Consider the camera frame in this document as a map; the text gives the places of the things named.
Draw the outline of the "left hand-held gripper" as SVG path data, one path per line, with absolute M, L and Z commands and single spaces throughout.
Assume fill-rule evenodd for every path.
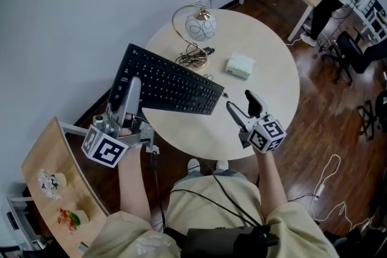
M 86 157 L 104 166 L 114 168 L 129 149 L 145 146 L 147 153 L 158 155 L 154 144 L 154 129 L 139 116 L 141 81 L 133 77 L 120 104 L 119 110 L 107 109 L 105 113 L 93 117 L 81 149 Z M 132 134 L 121 136 L 120 130 L 126 114 L 133 115 Z

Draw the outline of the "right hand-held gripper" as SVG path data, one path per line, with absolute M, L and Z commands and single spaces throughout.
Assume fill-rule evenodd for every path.
M 239 132 L 242 148 L 246 149 L 252 146 L 261 154 L 275 150 L 287 136 L 286 131 L 278 120 L 268 114 L 267 105 L 257 94 L 246 90 L 245 96 L 249 102 L 248 115 L 260 118 L 248 129 L 250 117 L 240 110 L 236 104 L 230 101 L 226 103 L 227 111 L 235 123 L 242 128 Z

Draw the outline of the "person's left hand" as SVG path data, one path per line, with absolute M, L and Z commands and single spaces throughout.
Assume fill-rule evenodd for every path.
M 120 130 L 120 135 L 121 136 L 126 136 L 126 135 L 131 135 L 132 134 L 132 123 L 133 123 L 133 115 L 127 113 L 125 115 L 125 120 L 123 122 L 123 125 Z

